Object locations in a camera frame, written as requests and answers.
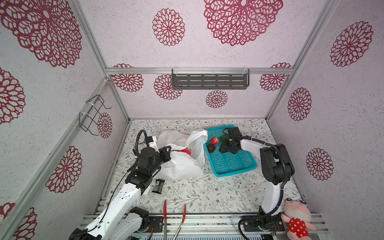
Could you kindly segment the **red dragon fruit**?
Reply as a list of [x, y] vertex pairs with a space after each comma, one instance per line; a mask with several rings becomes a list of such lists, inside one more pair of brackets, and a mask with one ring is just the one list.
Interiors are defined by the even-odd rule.
[[191, 150], [188, 149], [188, 148], [185, 148], [185, 149], [181, 150], [181, 152], [186, 153], [186, 154], [188, 154], [189, 156], [192, 154]]

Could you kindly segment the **dark grey wall shelf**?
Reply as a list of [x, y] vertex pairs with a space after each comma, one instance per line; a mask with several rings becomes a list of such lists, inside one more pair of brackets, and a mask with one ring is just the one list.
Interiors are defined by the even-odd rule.
[[239, 71], [178, 71], [172, 69], [175, 90], [245, 90], [250, 85], [248, 69]]

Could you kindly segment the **teal plastic basket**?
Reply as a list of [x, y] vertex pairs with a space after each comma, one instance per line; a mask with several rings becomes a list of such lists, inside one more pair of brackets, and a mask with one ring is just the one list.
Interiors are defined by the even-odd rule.
[[207, 144], [210, 143], [213, 137], [221, 137], [223, 129], [234, 128], [234, 125], [220, 126], [207, 129], [208, 140], [204, 144], [205, 156], [210, 161], [212, 170], [217, 177], [228, 177], [232, 175], [246, 173], [255, 170], [258, 166], [255, 158], [250, 152], [239, 150], [236, 154], [221, 153], [219, 151], [222, 142], [216, 145], [213, 153], [208, 152]]

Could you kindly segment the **red strawberry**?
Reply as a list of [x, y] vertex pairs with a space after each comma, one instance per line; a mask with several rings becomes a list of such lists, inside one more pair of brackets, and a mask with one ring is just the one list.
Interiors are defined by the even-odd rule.
[[212, 138], [212, 139], [210, 140], [210, 143], [211, 143], [212, 145], [217, 145], [219, 142], [220, 142], [220, 140], [219, 140], [219, 138], [217, 138], [217, 137], [214, 137], [214, 138]]

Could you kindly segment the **dark purple fruit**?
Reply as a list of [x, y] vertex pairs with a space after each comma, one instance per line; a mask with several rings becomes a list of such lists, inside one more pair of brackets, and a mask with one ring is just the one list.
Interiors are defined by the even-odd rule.
[[214, 153], [216, 150], [216, 146], [214, 144], [209, 143], [209, 144], [207, 144], [207, 150], [208, 150], [208, 153], [210, 153], [210, 154]]

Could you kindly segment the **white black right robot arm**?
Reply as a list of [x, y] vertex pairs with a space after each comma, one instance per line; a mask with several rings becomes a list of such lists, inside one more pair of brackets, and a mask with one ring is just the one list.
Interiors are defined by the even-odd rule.
[[295, 174], [286, 146], [243, 136], [237, 127], [225, 128], [223, 134], [228, 137], [226, 140], [228, 152], [234, 154], [243, 150], [256, 155], [261, 160], [262, 174], [267, 184], [260, 215], [262, 218], [277, 215], [283, 201], [285, 185]]

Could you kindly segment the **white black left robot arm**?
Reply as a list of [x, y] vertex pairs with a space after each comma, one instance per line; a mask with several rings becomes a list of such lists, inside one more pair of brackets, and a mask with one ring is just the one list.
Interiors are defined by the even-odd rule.
[[75, 229], [70, 240], [126, 240], [134, 232], [144, 232], [149, 227], [149, 212], [139, 207], [130, 207], [152, 183], [161, 165], [171, 160], [171, 147], [156, 151], [154, 148], [142, 149], [137, 157], [142, 165], [130, 172], [126, 183], [106, 209], [85, 229]]

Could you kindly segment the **white plastic bag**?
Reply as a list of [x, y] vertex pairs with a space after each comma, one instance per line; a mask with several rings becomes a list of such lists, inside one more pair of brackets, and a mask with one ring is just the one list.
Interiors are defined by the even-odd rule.
[[[202, 129], [192, 131], [190, 135], [174, 130], [163, 131], [159, 135], [157, 146], [171, 146], [171, 160], [162, 164], [156, 178], [172, 182], [204, 176], [204, 144], [207, 140], [208, 131]], [[185, 148], [191, 150], [190, 156], [181, 152]]]

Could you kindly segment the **pink plush toy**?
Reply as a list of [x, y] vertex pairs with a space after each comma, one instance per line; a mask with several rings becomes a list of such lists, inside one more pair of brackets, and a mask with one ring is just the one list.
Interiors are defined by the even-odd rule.
[[281, 214], [283, 222], [288, 223], [287, 236], [290, 240], [311, 240], [309, 230], [316, 227], [311, 224], [312, 215], [303, 200], [294, 201], [286, 198], [286, 203]]

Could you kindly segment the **black snack packet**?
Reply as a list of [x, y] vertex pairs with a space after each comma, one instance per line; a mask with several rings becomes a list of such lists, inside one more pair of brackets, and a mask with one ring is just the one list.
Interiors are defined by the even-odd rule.
[[154, 185], [152, 192], [155, 194], [161, 194], [163, 191], [164, 183], [165, 183], [165, 180], [156, 179], [156, 183]]

